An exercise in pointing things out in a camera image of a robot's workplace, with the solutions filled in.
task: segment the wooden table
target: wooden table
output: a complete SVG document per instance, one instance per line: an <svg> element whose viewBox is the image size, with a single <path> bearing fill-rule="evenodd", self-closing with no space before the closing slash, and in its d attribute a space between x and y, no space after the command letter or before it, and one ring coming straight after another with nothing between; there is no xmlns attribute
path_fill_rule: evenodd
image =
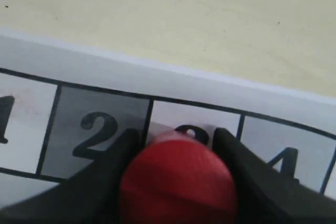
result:
<svg viewBox="0 0 336 224"><path fill-rule="evenodd" d="M335 0L0 0L0 26L336 96Z"/></svg>

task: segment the number 4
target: number 4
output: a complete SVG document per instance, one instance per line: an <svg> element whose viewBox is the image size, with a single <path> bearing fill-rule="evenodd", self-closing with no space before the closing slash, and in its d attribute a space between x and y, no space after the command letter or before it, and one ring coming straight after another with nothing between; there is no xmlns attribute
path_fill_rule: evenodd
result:
<svg viewBox="0 0 336 224"><path fill-rule="evenodd" d="M1 97L0 98L0 143L7 144L8 140L5 138L5 132L9 120L10 113L14 105L14 97Z"/></svg>
<svg viewBox="0 0 336 224"><path fill-rule="evenodd" d="M280 173L294 178L294 173L296 169L296 162L298 160L298 150L295 148L287 147L277 156L275 156L268 165L274 166L280 160L282 160Z"/></svg>

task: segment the red ball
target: red ball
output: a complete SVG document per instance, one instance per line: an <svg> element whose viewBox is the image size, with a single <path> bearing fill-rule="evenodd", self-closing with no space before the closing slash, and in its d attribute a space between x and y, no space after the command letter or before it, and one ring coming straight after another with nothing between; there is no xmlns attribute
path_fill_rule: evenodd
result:
<svg viewBox="0 0 336 224"><path fill-rule="evenodd" d="M234 223L235 183L211 150L190 141L145 148L120 185L122 224Z"/></svg>

